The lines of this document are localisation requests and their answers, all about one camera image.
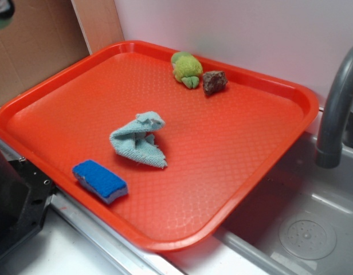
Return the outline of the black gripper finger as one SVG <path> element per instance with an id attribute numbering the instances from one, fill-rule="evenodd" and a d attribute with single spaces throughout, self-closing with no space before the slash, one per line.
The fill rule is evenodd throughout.
<path id="1" fill-rule="evenodd" d="M 10 19 L 15 13 L 12 0 L 0 0 L 0 19 Z"/>

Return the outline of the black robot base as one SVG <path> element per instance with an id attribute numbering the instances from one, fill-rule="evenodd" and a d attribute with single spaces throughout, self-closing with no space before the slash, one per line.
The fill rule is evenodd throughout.
<path id="1" fill-rule="evenodd" d="M 0 144 L 0 263 L 38 234 L 53 194 L 53 181 L 24 157 L 9 160 Z"/>

